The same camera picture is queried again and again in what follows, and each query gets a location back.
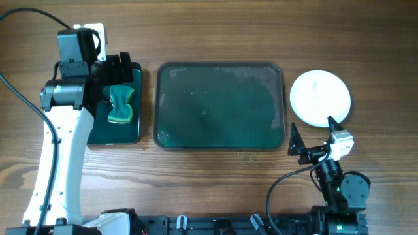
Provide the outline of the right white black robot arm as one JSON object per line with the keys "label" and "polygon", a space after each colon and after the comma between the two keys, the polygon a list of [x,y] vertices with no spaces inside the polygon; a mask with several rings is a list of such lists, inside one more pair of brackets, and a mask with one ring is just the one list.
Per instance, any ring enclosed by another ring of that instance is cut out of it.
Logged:
{"label": "right white black robot arm", "polygon": [[328,117],[329,137],[322,145],[307,148],[294,123],[290,127],[288,154],[309,165],[311,179],[323,196],[323,206],[313,206],[305,221],[290,226],[293,234],[367,234],[366,209],[371,181],[357,171],[344,172],[339,160],[354,146],[352,134]]}

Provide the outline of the white plate stained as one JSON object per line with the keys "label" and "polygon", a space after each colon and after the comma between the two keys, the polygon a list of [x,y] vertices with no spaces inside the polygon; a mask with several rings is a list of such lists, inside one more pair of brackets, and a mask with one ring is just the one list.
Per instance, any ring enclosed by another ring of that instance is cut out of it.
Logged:
{"label": "white plate stained", "polygon": [[351,110],[345,83],[331,72],[311,70],[301,74],[290,91],[290,104],[299,119],[314,127],[328,127],[328,117],[341,123]]}

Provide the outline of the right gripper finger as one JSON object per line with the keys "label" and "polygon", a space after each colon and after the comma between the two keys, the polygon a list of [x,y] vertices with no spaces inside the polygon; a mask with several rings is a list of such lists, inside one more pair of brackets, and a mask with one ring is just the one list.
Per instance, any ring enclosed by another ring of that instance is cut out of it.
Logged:
{"label": "right gripper finger", "polygon": [[306,149],[302,137],[294,122],[290,124],[290,139],[287,154],[290,156],[302,155]]}
{"label": "right gripper finger", "polygon": [[329,124],[330,133],[342,131],[344,129],[332,116],[329,116],[327,120]]}

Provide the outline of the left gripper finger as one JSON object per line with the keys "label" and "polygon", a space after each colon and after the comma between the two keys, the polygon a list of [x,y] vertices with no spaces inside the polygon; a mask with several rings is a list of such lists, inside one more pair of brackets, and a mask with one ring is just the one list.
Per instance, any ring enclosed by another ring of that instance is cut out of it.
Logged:
{"label": "left gripper finger", "polygon": [[122,69],[122,83],[133,81],[133,70],[131,68],[131,57],[129,52],[120,52],[121,69]]}
{"label": "left gripper finger", "polygon": [[119,55],[108,55],[104,62],[105,84],[107,86],[117,85],[121,83],[123,78],[123,70]]}

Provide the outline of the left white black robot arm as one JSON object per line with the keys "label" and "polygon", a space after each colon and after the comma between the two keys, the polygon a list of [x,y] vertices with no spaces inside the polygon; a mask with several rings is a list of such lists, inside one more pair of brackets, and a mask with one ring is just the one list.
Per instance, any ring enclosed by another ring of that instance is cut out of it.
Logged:
{"label": "left white black robot arm", "polygon": [[128,52],[106,53],[101,23],[57,34],[60,59],[40,93],[44,137],[35,188],[20,227],[7,234],[145,234],[132,209],[85,221],[80,184],[86,146],[138,138],[141,71]]}

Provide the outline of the green yellow sponge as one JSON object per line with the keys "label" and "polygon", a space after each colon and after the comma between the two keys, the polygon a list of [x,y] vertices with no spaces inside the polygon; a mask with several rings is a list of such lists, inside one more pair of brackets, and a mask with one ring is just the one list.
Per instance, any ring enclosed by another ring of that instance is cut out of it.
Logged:
{"label": "green yellow sponge", "polygon": [[108,95],[108,101],[112,109],[108,115],[108,122],[116,124],[127,124],[133,119],[133,108],[131,99],[135,90],[125,85],[106,86],[105,95]]}

